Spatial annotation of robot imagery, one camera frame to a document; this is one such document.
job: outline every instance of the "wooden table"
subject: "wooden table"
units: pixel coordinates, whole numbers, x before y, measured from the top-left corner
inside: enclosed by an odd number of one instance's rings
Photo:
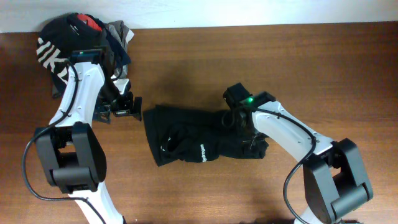
[[[156,104],[226,109],[225,89],[237,82],[268,91],[314,130],[360,148],[374,198],[347,218],[398,220],[398,23],[142,29],[129,44],[132,91],[143,110]],[[37,34],[0,35],[0,222],[86,223],[74,202],[44,202],[26,189],[23,149],[60,100],[51,99],[48,72],[36,61]],[[295,161],[274,141],[261,160],[221,157],[157,167],[144,124],[112,118],[93,123],[107,158],[106,185],[128,223],[267,223],[291,219],[282,186]],[[35,147],[28,176],[44,195]],[[307,207],[300,171],[289,199]]]

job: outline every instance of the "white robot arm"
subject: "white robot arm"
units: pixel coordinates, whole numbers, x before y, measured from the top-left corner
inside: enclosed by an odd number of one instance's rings
[[[281,145],[303,165],[305,198],[309,207],[295,224],[341,223],[341,218],[373,197],[373,190],[356,145],[349,139],[335,142],[293,117],[276,99],[264,92],[252,96],[238,83],[224,93],[233,122],[245,131],[263,133]],[[341,168],[332,177],[329,169]]]
[[[40,133],[35,137],[37,153],[47,182],[72,200],[83,198],[75,201],[90,224],[126,223],[106,189],[106,158],[91,124],[93,118],[108,123],[110,113],[141,120],[141,98],[133,101],[127,78],[110,79],[113,65],[106,49],[77,51],[70,61],[61,104],[50,126],[36,130],[36,136]],[[68,145],[74,145],[75,152],[59,150]]]

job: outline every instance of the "clothing item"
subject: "clothing item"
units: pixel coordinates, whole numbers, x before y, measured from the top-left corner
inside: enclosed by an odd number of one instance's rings
[[[85,22],[79,19],[77,13],[54,19],[41,31],[37,41],[38,61],[51,71],[53,84],[53,97],[62,95],[68,83],[68,74],[65,63],[74,50],[87,50],[96,46],[110,46],[114,55],[117,70],[130,63],[130,58],[118,40],[105,28],[105,25],[91,15]],[[92,28],[96,24],[102,31]]]
[[[107,30],[112,36],[120,43],[123,49],[127,52],[127,44],[134,37],[134,33],[124,25],[123,21],[110,22],[105,25]],[[126,78],[127,77],[127,65],[123,65],[122,69],[115,69],[112,78]]]
[[[264,158],[268,147],[264,136],[241,134],[224,127],[221,118],[225,112],[159,105],[145,111],[145,130],[156,164],[162,166],[177,159],[206,162],[219,155],[236,159]]]
[[[79,20],[85,22],[89,27],[93,28],[94,30],[102,31],[102,28],[100,28],[99,25],[96,22],[94,22],[94,20],[92,18],[88,17],[87,15],[78,14],[77,18],[79,18]]]

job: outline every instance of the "pile of clothes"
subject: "pile of clothes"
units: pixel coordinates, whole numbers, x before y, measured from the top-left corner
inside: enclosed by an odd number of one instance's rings
[[[134,37],[123,21],[104,24],[91,15],[71,13],[49,22],[37,39],[37,58],[41,65],[51,71],[53,97],[62,96],[68,83],[65,60],[74,50],[88,50],[95,46],[109,46],[115,59],[112,78],[125,78],[127,44]]]

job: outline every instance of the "black cloth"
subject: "black cloth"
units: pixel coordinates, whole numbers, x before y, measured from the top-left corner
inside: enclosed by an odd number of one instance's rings
[[[96,46],[110,46],[111,53],[113,53],[116,62],[116,68],[120,68],[131,62],[126,51],[99,19],[87,15],[103,29],[102,31],[91,28],[85,24],[85,22],[77,18],[77,15],[77,13],[71,13],[59,17],[49,22],[42,29],[39,38],[42,39],[43,42],[38,42],[37,47],[39,48],[41,45],[50,42],[51,44],[48,48],[49,50],[50,48],[52,49],[49,54],[47,53],[48,50],[43,50],[38,54],[38,58],[42,58],[44,54],[47,54],[45,59],[40,60],[42,65],[48,62],[47,59],[51,58],[57,49],[60,53],[56,55],[56,58],[60,59],[68,58],[74,50],[88,50]],[[48,63],[46,66],[47,69],[52,71],[53,83],[61,93],[65,91],[68,81],[68,75],[62,73],[65,65],[65,63],[55,63],[55,68],[52,68],[50,67],[51,63]]]
[[[157,105],[144,112],[149,147],[156,164],[177,159],[186,162],[213,161],[222,156],[262,159],[268,144],[261,135],[241,134],[221,124],[226,111],[215,113]]]

